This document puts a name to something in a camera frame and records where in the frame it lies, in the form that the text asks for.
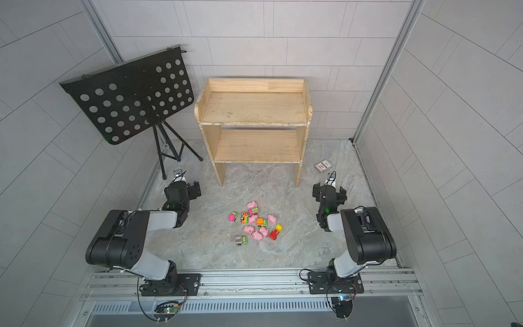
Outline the pink green toy car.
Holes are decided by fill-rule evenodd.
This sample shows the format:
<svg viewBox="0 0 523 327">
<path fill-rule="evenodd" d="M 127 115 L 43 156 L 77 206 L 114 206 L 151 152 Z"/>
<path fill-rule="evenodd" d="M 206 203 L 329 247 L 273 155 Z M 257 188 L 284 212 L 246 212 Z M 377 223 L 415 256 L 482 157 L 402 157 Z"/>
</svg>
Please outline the pink green toy car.
<svg viewBox="0 0 523 327">
<path fill-rule="evenodd" d="M 238 218 L 238 213 L 236 211 L 232 211 L 232 213 L 228 217 L 228 220 L 230 222 L 235 222 L 237 218 Z"/>
</svg>

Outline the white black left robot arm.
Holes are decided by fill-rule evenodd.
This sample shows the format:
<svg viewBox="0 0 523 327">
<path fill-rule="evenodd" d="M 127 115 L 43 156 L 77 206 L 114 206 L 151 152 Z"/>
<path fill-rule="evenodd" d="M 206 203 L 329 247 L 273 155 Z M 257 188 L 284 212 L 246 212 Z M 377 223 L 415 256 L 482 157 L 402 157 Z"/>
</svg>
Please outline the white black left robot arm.
<svg viewBox="0 0 523 327">
<path fill-rule="evenodd" d="M 90 265 L 118 268 L 149 281 L 164 281 L 175 264 L 147 251 L 147 234 L 180 228 L 189 215 L 190 202 L 202 195 L 199 182 L 178 176 L 165 189 L 166 202 L 159 210 L 111 210 L 85 253 Z"/>
</svg>

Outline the orange green mixer truck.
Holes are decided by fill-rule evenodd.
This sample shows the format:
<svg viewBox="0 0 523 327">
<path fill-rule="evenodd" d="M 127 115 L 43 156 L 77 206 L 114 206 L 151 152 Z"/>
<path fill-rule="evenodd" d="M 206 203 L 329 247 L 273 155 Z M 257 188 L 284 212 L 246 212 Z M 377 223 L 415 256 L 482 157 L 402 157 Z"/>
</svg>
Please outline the orange green mixer truck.
<svg viewBox="0 0 523 327">
<path fill-rule="evenodd" d="M 268 226 L 268 220 L 264 218 L 257 218 L 256 219 L 256 225 L 258 227 L 267 227 Z"/>
</svg>

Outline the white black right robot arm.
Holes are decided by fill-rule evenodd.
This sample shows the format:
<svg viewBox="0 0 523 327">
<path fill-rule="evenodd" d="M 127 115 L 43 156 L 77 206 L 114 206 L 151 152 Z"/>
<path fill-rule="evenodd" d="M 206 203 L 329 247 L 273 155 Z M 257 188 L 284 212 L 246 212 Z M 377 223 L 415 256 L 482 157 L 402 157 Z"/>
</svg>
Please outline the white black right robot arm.
<svg viewBox="0 0 523 327">
<path fill-rule="evenodd" d="M 355 277 L 369 266 L 378 266 L 396 257 L 396 243 L 376 207 L 359 206 L 338 210 L 347 200 L 347 191 L 333 183 L 313 185 L 313 197 L 320 204 L 316 218 L 323 230 L 344 235 L 346 250 L 330 261 L 330 282 Z"/>
</svg>

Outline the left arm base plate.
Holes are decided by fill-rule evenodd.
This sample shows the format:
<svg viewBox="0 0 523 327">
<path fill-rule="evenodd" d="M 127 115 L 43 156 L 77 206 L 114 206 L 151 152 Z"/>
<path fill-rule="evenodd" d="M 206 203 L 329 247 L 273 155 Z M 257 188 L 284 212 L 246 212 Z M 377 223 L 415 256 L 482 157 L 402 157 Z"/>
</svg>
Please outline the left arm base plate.
<svg viewBox="0 0 523 327">
<path fill-rule="evenodd" d="M 168 275 L 162 281 L 145 280 L 138 290 L 141 296 L 196 296 L 202 275 L 198 273 Z"/>
</svg>

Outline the red yellow toy truck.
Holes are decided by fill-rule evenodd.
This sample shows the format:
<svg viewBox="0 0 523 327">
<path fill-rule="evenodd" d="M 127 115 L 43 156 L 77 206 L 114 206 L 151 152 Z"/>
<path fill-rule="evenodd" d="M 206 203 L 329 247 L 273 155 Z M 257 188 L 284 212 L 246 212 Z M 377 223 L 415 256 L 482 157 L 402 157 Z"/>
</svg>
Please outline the red yellow toy truck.
<svg viewBox="0 0 523 327">
<path fill-rule="evenodd" d="M 283 229 L 283 226 L 280 224 L 277 224 L 275 226 L 275 229 L 269 234 L 268 237 L 275 241 L 276 238 L 279 236 L 280 232 L 282 231 L 282 229 Z"/>
</svg>

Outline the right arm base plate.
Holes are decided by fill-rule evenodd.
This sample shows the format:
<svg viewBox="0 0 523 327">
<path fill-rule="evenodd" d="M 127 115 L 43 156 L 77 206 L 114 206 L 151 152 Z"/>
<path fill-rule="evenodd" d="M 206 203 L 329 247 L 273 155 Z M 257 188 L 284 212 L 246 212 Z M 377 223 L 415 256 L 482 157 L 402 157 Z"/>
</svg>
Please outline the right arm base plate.
<svg viewBox="0 0 523 327">
<path fill-rule="evenodd" d="M 363 294 L 360 275 L 340 278 L 325 271 L 308 271 L 304 277 L 310 294 Z"/>
</svg>

